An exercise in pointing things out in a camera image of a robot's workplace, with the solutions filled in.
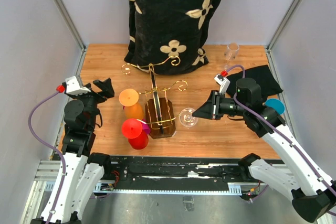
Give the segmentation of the black folded cloth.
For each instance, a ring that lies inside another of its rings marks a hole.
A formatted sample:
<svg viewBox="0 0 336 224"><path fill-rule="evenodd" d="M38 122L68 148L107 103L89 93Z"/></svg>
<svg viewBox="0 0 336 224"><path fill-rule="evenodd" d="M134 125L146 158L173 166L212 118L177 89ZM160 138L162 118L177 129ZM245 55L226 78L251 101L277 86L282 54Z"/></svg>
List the black folded cloth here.
<svg viewBox="0 0 336 224"><path fill-rule="evenodd" d="M277 95L283 92L283 89L280 87L279 83L274 79L268 65L258 66L254 68L249 68L245 70L245 77L252 78L256 81L261 87L261 97L265 102L269 97ZM227 79L230 81L230 85L226 93L233 97L236 90L236 81L242 78L243 72L229 74Z"/></svg>

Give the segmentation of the clear wine glass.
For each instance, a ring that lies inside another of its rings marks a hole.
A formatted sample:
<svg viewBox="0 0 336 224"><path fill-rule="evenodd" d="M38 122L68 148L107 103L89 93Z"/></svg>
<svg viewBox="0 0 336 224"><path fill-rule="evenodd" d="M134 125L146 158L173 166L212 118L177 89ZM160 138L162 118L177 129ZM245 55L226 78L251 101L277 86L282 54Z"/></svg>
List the clear wine glass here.
<svg viewBox="0 0 336 224"><path fill-rule="evenodd" d="M194 108L185 108L179 114L180 123L184 127L194 127L198 123L198 118L193 116Z"/></svg>
<svg viewBox="0 0 336 224"><path fill-rule="evenodd" d="M224 52L224 58L225 58L225 64L224 64L224 70L227 70L229 68L230 62L233 61L239 53L239 44L235 42L231 42L227 45L226 50Z"/></svg>

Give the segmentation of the aluminium frame post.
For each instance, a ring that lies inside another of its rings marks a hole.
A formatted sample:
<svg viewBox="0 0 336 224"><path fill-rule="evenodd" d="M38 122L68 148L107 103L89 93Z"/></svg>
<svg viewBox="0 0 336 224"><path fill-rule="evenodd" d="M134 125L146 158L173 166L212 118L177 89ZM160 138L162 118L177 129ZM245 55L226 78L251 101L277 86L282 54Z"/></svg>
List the aluminium frame post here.
<svg viewBox="0 0 336 224"><path fill-rule="evenodd" d="M73 22L72 18L70 17L70 14L63 2L63 0L54 0L58 10L60 11L61 16L63 17L66 25L68 26L73 38L75 39L77 45L82 51L85 51L86 45L83 42L78 29L75 26L75 23Z"/></svg>
<svg viewBox="0 0 336 224"><path fill-rule="evenodd" d="M274 47L275 43L277 42L277 40L279 39L281 33L283 32L283 30L285 29L286 25L288 24L288 22L290 21L291 17L293 16L293 14L295 13L297 7L299 6L300 2L302 0L292 0L289 8L287 9L283 19L281 20L279 26L277 27L275 33L273 34L270 42L268 43L268 45L266 46L267 51L272 50L272 48Z"/></svg>

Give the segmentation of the orange wine glass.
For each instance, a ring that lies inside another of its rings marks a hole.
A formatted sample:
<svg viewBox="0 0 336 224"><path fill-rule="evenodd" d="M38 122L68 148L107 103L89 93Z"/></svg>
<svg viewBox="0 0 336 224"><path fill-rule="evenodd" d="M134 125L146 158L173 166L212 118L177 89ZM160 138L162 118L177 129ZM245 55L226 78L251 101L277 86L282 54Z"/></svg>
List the orange wine glass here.
<svg viewBox="0 0 336 224"><path fill-rule="evenodd" d="M144 118L141 105L138 103L139 94L134 89L125 89L119 94L119 102L123 105L123 110L128 119Z"/></svg>

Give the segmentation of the red wine glass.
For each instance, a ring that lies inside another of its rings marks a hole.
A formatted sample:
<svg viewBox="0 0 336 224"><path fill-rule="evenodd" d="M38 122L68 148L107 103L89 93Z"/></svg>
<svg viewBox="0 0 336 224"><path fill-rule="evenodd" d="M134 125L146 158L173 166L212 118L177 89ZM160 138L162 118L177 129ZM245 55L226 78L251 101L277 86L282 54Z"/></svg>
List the red wine glass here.
<svg viewBox="0 0 336 224"><path fill-rule="evenodd" d="M142 123L137 119L127 119L124 121L121 126L121 132L135 150L144 149L149 143L148 135L144 131Z"/></svg>

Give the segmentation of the clear wine glass front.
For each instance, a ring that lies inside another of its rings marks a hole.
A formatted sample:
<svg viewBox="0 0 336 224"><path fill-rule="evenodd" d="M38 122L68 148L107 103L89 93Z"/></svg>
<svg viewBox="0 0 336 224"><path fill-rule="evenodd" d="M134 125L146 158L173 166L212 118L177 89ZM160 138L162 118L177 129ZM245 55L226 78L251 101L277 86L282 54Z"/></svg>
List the clear wine glass front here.
<svg viewBox="0 0 336 224"><path fill-rule="evenodd" d="M180 123L184 127L194 127L198 123L198 118L193 116L194 108L185 108L179 114Z"/></svg>

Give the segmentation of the gold wire wine glass rack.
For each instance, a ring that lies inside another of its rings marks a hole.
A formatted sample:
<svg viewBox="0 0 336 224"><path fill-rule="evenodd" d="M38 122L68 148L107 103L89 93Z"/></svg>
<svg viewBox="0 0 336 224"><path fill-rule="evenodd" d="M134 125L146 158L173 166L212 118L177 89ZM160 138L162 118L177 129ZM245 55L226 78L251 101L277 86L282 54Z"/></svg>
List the gold wire wine glass rack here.
<svg viewBox="0 0 336 224"><path fill-rule="evenodd" d="M146 97L145 104L145 119L141 122L149 126L152 139L172 137L176 132L175 120L176 116L173 112L173 104L167 97L167 91L171 88L159 88L155 78L155 67L165 64L166 62L174 67L181 62L179 56L169 56L160 63L150 63L146 66L136 66L130 63L125 63L121 67L123 74L128 75L131 72L130 67L142 70L148 68L151 80L150 90L142 92Z"/></svg>

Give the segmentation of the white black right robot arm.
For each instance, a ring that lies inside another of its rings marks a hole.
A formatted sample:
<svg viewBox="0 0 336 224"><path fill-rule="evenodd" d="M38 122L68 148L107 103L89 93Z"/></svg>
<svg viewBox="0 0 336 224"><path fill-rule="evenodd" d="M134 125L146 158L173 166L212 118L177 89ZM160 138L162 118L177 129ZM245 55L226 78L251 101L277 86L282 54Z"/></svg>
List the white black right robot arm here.
<svg viewBox="0 0 336 224"><path fill-rule="evenodd" d="M256 179L266 183L289 199L299 216L309 223L335 207L335 180L302 148L283 117L263 104L261 87L254 79L237 80L232 98L211 91L208 100L192 114L208 120L219 120L224 115L242 116L246 126L270 145L291 171L287 175L251 153L238 163L238 177L242 181Z"/></svg>

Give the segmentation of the right aluminium frame post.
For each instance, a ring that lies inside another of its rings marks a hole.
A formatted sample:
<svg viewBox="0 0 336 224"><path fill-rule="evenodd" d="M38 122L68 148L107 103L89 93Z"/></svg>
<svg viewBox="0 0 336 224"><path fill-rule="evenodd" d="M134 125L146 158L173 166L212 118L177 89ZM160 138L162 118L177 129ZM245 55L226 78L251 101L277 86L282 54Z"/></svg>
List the right aluminium frame post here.
<svg viewBox="0 0 336 224"><path fill-rule="evenodd" d="M299 6L300 2L302 0L292 0L289 8L287 9L283 19L281 20L279 26L277 27L275 33L273 34L270 42L268 43L268 45L266 46L267 51L272 50L272 48L274 47L275 43L277 42L277 40L279 39L281 33L283 32L283 30L285 29L286 25L288 24L288 22L290 21L291 17L293 16L293 14L295 13L297 7Z"/></svg>

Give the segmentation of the left aluminium frame post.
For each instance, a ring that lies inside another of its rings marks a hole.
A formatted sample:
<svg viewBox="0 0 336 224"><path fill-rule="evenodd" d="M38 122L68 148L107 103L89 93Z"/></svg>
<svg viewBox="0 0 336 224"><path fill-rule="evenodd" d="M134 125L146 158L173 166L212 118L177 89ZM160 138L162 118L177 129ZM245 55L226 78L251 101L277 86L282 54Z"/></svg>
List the left aluminium frame post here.
<svg viewBox="0 0 336 224"><path fill-rule="evenodd" d="M73 38L75 39L77 45L82 51L85 51L86 45L83 42L78 29L75 26L75 23L73 22L72 18L70 17L70 14L63 2L63 0L54 0L58 10L60 11L61 16L63 17L66 25L68 26Z"/></svg>

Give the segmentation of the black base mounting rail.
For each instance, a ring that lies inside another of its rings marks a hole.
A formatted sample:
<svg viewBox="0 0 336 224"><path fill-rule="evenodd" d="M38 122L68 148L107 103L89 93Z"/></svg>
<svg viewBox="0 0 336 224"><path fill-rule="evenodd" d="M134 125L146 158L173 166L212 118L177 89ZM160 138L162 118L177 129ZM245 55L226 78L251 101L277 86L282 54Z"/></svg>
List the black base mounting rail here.
<svg viewBox="0 0 336 224"><path fill-rule="evenodd" d="M230 183L259 183L248 176L237 159L93 153L88 163L102 165L104 172L100 180L104 184L117 179L116 191L208 193L226 191Z"/></svg>

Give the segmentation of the black floral patterned pillow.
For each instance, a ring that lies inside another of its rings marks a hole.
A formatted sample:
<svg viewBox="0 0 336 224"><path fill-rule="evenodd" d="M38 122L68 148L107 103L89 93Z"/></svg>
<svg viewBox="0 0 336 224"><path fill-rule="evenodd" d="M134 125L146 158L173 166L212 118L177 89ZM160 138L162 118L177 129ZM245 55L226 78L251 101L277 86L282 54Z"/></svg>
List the black floral patterned pillow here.
<svg viewBox="0 0 336 224"><path fill-rule="evenodd" d="M129 0L127 63L162 75L185 74L209 63L203 48L221 0Z"/></svg>

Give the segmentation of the magenta wine glass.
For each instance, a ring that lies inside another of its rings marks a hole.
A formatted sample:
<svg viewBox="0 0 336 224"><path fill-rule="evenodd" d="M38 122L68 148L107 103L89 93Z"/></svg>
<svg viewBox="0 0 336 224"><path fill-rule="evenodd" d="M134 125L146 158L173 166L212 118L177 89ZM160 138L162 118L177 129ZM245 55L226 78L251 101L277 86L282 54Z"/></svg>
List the magenta wine glass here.
<svg viewBox="0 0 336 224"><path fill-rule="evenodd" d="M123 109L128 119L134 118L134 119L142 120L142 123L141 123L142 130L146 134L149 134L151 132L149 126L145 123L143 109L138 103L133 106L123 106Z"/></svg>

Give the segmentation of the blue wine glass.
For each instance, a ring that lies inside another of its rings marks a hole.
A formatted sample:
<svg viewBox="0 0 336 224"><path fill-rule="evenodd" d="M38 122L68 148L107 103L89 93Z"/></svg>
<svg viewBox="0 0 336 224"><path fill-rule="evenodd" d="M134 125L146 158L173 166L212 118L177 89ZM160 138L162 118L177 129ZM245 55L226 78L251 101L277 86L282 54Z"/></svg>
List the blue wine glass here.
<svg viewBox="0 0 336 224"><path fill-rule="evenodd" d="M275 109L280 115L285 112L285 105L278 99L271 98L266 100L265 105Z"/></svg>

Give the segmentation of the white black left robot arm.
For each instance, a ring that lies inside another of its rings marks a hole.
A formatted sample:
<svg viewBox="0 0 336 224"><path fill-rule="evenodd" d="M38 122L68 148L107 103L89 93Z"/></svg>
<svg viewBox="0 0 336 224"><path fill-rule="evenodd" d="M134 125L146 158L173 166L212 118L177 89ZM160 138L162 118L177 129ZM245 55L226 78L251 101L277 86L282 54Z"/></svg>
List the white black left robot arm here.
<svg viewBox="0 0 336 224"><path fill-rule="evenodd" d="M59 172L48 203L39 218L32 223L81 223L85 207L100 179L112 175L110 156L91 153L95 141L96 119L102 118L98 104L114 97L110 78L95 80L93 84L100 89L92 90L91 84L83 84L79 76L69 77L56 88L55 93L39 102L28 116L28 127L40 143L55 151L61 160ZM71 98L64 108L65 136L62 148L43 141L33 130L32 116L39 105L64 93Z"/></svg>

